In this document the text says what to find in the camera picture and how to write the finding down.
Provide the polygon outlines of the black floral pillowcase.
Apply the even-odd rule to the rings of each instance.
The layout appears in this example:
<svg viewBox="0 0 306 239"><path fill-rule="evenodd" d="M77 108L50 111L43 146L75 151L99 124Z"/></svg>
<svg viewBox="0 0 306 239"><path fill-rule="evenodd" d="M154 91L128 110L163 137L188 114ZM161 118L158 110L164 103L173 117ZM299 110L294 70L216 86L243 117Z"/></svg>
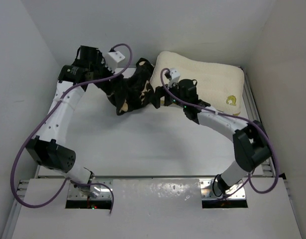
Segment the black floral pillowcase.
<svg viewBox="0 0 306 239"><path fill-rule="evenodd" d="M154 71L153 65L145 58L136 63L136 70L130 78L123 75L96 83L115 106L116 114L121 116L147 106L153 101L154 89L150 83Z"/></svg>

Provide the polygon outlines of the cream yellow pillow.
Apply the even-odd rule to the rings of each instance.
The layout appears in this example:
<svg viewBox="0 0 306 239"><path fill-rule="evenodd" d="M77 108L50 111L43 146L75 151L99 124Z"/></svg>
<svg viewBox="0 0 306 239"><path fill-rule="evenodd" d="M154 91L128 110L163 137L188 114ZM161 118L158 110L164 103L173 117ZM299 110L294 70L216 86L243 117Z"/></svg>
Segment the cream yellow pillow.
<svg viewBox="0 0 306 239"><path fill-rule="evenodd" d="M161 86L160 73L175 68L180 79L197 80L197 94L217 110L230 115L241 112L244 72L236 66L191 60L175 52L163 51L151 77L153 88Z"/></svg>

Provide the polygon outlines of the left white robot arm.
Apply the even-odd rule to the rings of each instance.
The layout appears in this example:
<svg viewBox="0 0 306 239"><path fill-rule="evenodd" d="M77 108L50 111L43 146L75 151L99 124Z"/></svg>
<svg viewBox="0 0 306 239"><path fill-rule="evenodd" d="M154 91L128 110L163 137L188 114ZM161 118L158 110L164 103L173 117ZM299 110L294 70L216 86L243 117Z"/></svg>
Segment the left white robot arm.
<svg viewBox="0 0 306 239"><path fill-rule="evenodd" d="M74 62L61 69L48 112L50 117L25 147L40 166L55 170L79 184L87 184L92 173L76 162L74 150L65 147L66 135L75 108L87 89L79 83L100 78L98 71L103 66L102 53L97 48L78 48Z"/></svg>

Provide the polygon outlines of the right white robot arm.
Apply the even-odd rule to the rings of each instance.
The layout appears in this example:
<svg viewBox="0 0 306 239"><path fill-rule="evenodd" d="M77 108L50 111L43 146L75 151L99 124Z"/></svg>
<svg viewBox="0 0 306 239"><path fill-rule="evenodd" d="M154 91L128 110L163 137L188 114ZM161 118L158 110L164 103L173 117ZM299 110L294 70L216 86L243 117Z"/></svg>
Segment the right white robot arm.
<svg viewBox="0 0 306 239"><path fill-rule="evenodd" d="M189 120L213 129L233 143L234 161L223 173L216 175L212 183L212 192L217 198L224 197L227 190L271 157L262 124L217 112L199 98L196 80L183 79L158 86L154 97L155 107L159 108L160 99L164 98L164 106L182 107Z"/></svg>

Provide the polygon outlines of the white front cover board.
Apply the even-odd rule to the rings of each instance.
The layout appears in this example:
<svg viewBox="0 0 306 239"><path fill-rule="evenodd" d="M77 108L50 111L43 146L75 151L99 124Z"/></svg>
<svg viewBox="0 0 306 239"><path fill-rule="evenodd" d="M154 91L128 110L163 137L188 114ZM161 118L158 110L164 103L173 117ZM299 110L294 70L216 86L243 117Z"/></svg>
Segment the white front cover board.
<svg viewBox="0 0 306 239"><path fill-rule="evenodd" d="M113 210L67 209L68 188L40 209L23 207L15 239L298 239L284 183L259 195L245 187L247 208L204 209L199 182L114 180Z"/></svg>

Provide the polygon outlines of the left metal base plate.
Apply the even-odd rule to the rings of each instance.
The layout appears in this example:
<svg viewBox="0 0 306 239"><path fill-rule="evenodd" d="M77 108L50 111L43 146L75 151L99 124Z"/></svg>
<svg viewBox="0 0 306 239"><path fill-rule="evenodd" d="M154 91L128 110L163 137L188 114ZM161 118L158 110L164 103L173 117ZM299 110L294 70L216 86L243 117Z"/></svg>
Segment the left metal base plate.
<svg viewBox="0 0 306 239"><path fill-rule="evenodd" d="M104 180L100 181L99 179L95 180L96 185L89 187L81 187L77 186L73 183L69 185L69 190L67 194L68 200L86 200L87 197L93 201L99 200L110 200L111 193L110 190L113 191L113 181L112 180Z"/></svg>

